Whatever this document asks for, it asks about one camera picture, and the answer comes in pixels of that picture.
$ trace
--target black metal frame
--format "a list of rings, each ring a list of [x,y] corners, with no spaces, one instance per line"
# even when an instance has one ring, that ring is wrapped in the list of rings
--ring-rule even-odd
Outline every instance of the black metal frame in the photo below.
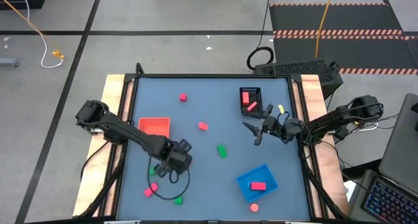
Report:
[[[134,74],[126,74],[125,75],[125,80],[123,83],[123,88],[122,88],[122,93],[121,93],[121,101],[120,101],[120,107],[118,110],[118,116],[121,117],[121,113],[123,112],[123,107],[125,106],[125,102],[126,102],[126,93],[127,93],[127,88],[128,85],[131,81],[133,81],[133,89],[132,89],[132,94],[131,94],[131,102],[129,104],[129,113],[127,116],[127,120],[132,120],[132,116],[133,116],[133,109],[134,109],[134,105],[135,105],[135,101],[136,101],[136,97],[137,97],[137,89],[138,89],[138,83],[140,81],[140,78],[265,78],[265,79],[275,79],[275,78],[284,78],[287,80],[288,83],[288,88],[289,88],[289,95],[290,95],[290,100],[291,100],[291,105],[292,105],[292,113],[295,117],[298,117],[298,113],[296,111],[296,102],[295,102],[295,93],[293,91],[293,86],[292,86],[292,78],[289,75],[286,76],[280,76],[280,75],[265,75],[265,74],[261,74],[261,75],[257,75],[257,74],[144,74],[142,68],[138,68],[137,66],[137,73]],[[307,121],[308,120],[308,113],[307,113],[307,108],[306,108],[306,101],[304,99],[304,93],[303,93],[303,88],[302,88],[302,84],[301,83],[297,83],[298,85],[298,90],[299,90],[299,94],[300,94],[300,103],[302,105],[302,111],[304,114],[304,120]],[[125,155],[126,155],[126,151],[127,151],[127,143],[122,145],[122,152],[121,152],[121,157],[120,159],[123,159],[122,161],[122,165],[123,167],[121,168],[121,174],[120,177],[116,180],[116,187],[115,187],[115,193],[114,193],[114,200],[112,203],[112,212],[111,212],[111,216],[112,217],[116,217],[117,213],[118,213],[118,206],[119,206],[119,200],[120,200],[120,191],[121,191],[121,183],[123,180],[123,171],[124,171],[124,166],[125,166]],[[312,166],[313,166],[313,171],[315,173],[315,176],[317,177],[317,179],[319,180],[319,182],[321,182],[320,179],[320,175],[319,175],[319,167],[318,167],[318,163],[317,163],[317,157],[315,154],[315,148],[310,148],[310,153],[313,153],[313,156],[311,156],[312,158]],[[108,160],[108,165],[107,165],[107,171],[106,171],[106,178],[105,181],[107,181],[108,177],[110,177],[111,173],[112,173],[112,168],[113,168],[113,164],[115,162],[115,154],[116,154],[116,145],[112,145],[112,151],[110,153],[110,158]],[[308,203],[308,210],[309,210],[309,214],[310,214],[310,219],[313,220],[315,219],[315,209],[314,209],[314,202],[313,202],[313,197],[312,197],[312,191],[311,191],[311,186],[310,186],[310,181],[306,175],[306,173],[302,170],[302,175],[303,175],[303,180],[304,180],[304,185],[305,185],[305,192],[306,192],[306,198],[307,198],[307,203]],[[321,210],[322,210],[322,215],[323,217],[328,217],[327,214],[327,209],[325,206],[325,203],[323,202],[323,200],[320,200],[320,204],[321,204]],[[102,216],[104,215],[104,210],[105,210],[105,205],[106,205],[106,199],[102,202],[101,207],[99,208],[99,215]],[[147,223],[161,223],[161,221],[145,221]],[[239,221],[240,223],[267,223],[267,221]],[[268,223],[283,223],[283,222],[271,222],[268,221]]]

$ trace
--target floor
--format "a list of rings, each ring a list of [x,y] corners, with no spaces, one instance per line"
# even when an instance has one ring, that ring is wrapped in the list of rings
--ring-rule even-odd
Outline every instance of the floor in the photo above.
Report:
[[[85,100],[101,98],[107,74],[133,72],[137,61],[148,73],[251,72],[246,58],[258,43],[266,0],[100,0],[87,29],[143,32],[133,36],[97,32],[86,37],[82,31],[94,1],[46,0],[43,9],[31,11],[32,22],[39,29],[62,31],[52,38],[66,59],[55,69],[40,66],[43,45],[38,36],[10,35],[12,31],[28,31],[27,24],[13,11],[0,11],[0,54],[18,57],[21,63],[18,68],[0,69],[0,96],[6,99],[0,103],[0,223],[71,218],[90,141],[89,135],[75,126],[74,115]],[[418,31],[415,0],[389,1],[403,30]],[[271,29],[268,15],[266,30]],[[265,36],[263,44],[272,46],[270,39]],[[267,59],[259,54],[253,64]],[[46,64],[54,62],[48,55]],[[385,116],[390,116],[399,111],[406,93],[418,92],[415,75],[345,74],[342,78],[344,85],[336,92],[331,109],[371,94],[385,105]],[[386,121],[381,125],[392,124]],[[383,129],[357,133],[337,147],[342,159],[357,165],[381,157],[389,135],[390,130]],[[40,155],[47,156],[45,164]]]

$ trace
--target blue tabletop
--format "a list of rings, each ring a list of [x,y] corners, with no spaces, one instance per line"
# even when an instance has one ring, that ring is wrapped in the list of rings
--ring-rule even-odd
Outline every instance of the blue tabletop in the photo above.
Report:
[[[241,115],[240,87],[261,88],[263,106],[275,106],[273,116],[277,116],[279,104],[292,112],[284,78],[139,79],[133,110],[136,126],[142,117],[169,117],[170,138],[184,138],[193,147],[191,181],[182,205],[155,195],[145,197],[148,154],[130,141],[118,220],[309,220],[296,140],[285,145],[265,134],[261,145],[254,146],[255,138],[242,122],[260,127],[262,121]],[[181,93],[187,94],[184,103],[179,100]],[[208,124],[207,131],[199,130],[200,121]],[[226,159],[217,152],[220,144],[227,149]],[[236,179],[263,164],[271,170],[278,189],[255,201],[259,211],[253,213]],[[187,173],[180,175],[177,184],[170,184],[168,176],[152,176],[151,182],[158,184],[160,195],[173,197],[186,185]]]

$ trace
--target table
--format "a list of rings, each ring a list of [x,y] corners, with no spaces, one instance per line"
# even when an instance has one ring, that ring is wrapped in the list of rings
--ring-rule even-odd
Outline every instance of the table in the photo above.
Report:
[[[105,102],[110,111],[117,113],[119,110],[121,92],[123,87],[123,80],[125,75],[108,75],[106,84],[104,86],[102,101]],[[126,99],[131,98],[133,83],[128,83]],[[306,100],[306,106],[308,110],[308,117],[313,120],[319,116],[322,116],[325,110],[325,104],[322,97],[321,87],[317,76],[302,76],[302,87],[304,90],[304,96]],[[300,96],[298,93],[298,87],[294,83],[293,88],[295,91],[295,99],[297,105],[297,111],[300,118],[302,118],[302,106],[300,104]],[[126,101],[123,107],[122,119],[126,120],[128,115],[129,103]],[[324,141],[332,143],[332,137],[326,136]],[[101,144],[104,143],[102,135],[95,135],[92,137],[88,156],[91,155]],[[95,198],[97,192],[103,186],[103,181],[106,173],[106,167],[109,159],[110,147],[103,150],[98,156],[91,160],[86,167],[84,177],[80,185],[76,206],[74,209],[74,215],[83,212],[90,202]],[[346,199],[346,193],[340,173],[340,167],[336,152],[334,148],[331,148],[328,144],[318,144],[316,146],[317,160],[319,164],[319,170],[321,171],[321,180],[323,187],[327,190],[333,201],[342,209],[344,213],[348,213],[348,203]],[[112,202],[114,196],[114,186],[110,190],[107,198],[107,205],[104,209],[105,215],[110,215],[112,211]],[[321,217],[321,208],[317,199],[317,193],[312,192],[313,204],[315,209],[315,216]]]

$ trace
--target wooden table frame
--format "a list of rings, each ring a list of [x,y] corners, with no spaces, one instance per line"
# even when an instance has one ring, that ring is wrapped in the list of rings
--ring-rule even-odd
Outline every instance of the wooden table frame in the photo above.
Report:
[[[106,103],[109,106],[109,110],[119,115],[124,121],[130,118],[131,97],[133,89],[136,88],[132,81],[134,77],[128,74],[109,74],[104,85],[101,101]],[[300,84],[293,82],[293,93],[299,119],[304,120],[304,112],[307,113],[309,120],[314,120],[327,113],[318,76],[302,75]],[[332,145],[334,144],[330,135],[325,136],[323,141]],[[104,143],[105,140],[103,140],[102,133],[92,136],[88,157]],[[114,169],[118,164],[121,149],[121,145],[107,146],[86,166],[74,207],[74,216],[81,214],[94,200],[103,187],[105,179],[110,176],[112,170],[108,169],[108,167],[112,166]],[[306,148],[305,153],[309,154],[309,152],[310,150]],[[346,190],[343,184],[336,150],[331,148],[329,144],[321,143],[315,146],[314,152],[316,157],[310,157],[311,159],[308,160],[309,166],[312,168],[312,165],[317,164],[324,189],[341,211],[348,214],[349,208]],[[95,216],[111,216],[115,213],[116,209],[113,203],[118,199],[116,192],[118,182],[120,183],[121,181],[115,182],[110,188],[104,208],[98,209],[95,212]],[[319,200],[317,191],[312,184],[310,184],[310,192],[313,201],[314,216],[323,217],[327,212],[323,208],[324,204]]]

